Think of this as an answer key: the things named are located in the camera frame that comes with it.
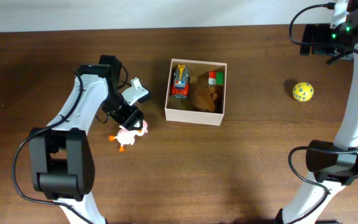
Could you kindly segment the red toy fire truck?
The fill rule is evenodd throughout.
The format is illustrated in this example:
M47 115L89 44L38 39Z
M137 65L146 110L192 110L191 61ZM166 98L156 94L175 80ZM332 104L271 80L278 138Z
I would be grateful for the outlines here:
M186 65L177 65L173 69L171 96L174 98L187 99L190 87L190 71Z

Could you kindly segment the brown plush toy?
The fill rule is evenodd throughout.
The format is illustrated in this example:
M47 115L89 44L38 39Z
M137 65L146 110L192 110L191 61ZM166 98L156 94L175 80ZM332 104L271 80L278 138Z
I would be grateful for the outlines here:
M202 112L220 112L223 98L223 87L199 82L193 94L193 106Z

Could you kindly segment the pink cardboard box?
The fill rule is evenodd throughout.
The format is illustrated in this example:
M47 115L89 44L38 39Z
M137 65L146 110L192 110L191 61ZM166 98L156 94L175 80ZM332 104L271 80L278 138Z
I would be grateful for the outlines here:
M174 98L171 96L171 85L173 80L173 69L177 65L186 65L190 71L190 87L187 99ZM199 82L208 83L209 72L223 72L224 85L223 98L220 112L209 113L197 110L193 104L193 94L196 84ZM184 123L208 124L219 126L225 114L226 103L226 78L227 64L221 62L205 62L197 60L171 59L170 73L168 77L167 94L165 98L165 118L167 121Z

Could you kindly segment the white pink toy duck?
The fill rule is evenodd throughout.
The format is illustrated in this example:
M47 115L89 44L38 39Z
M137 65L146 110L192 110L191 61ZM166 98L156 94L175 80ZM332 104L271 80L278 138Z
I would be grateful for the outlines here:
M114 141L116 140L119 144L119 152L124 152L125 145L133 145L135 143L136 136L143 136L144 134L148 133L148 124L146 120L142 122L142 128L140 130L132 130L129 131L128 129L120 126L120 130L118 131L116 136L110 135L109 140Z

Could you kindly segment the colourful puzzle cube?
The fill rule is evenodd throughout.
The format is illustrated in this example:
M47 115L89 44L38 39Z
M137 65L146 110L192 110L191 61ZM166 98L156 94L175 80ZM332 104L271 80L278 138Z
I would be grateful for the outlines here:
M224 85L224 73L223 72L209 72L208 84L223 86Z

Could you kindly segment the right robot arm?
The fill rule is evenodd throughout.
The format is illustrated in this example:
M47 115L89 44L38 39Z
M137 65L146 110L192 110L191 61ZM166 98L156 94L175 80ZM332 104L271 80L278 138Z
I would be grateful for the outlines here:
M300 176L302 185L296 197L279 210L275 223L317 223L329 201L358 179L358 1L324 4L334 11L330 24L308 24L300 54L328 55L328 64L350 57L353 60L351 89L341 127L333 142L313 140L304 150L308 174Z

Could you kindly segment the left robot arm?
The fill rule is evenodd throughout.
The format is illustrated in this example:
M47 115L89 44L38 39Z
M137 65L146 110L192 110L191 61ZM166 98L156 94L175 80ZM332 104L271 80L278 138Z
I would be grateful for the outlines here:
M44 129L32 130L29 140L32 183L46 201L58 205L70 223L106 223L91 189L95 166L88 131L98 109L122 128L136 134L147 130L144 114L135 102L148 95L138 80L131 97L119 89L124 67L113 55L101 55L96 65L75 70L75 86L59 114Z

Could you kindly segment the yellow lettered ball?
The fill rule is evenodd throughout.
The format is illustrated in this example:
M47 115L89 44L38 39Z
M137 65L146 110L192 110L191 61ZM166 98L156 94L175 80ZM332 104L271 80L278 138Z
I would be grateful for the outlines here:
M296 101L306 102L312 99L314 95L314 88L310 83L300 82L293 87L292 94Z

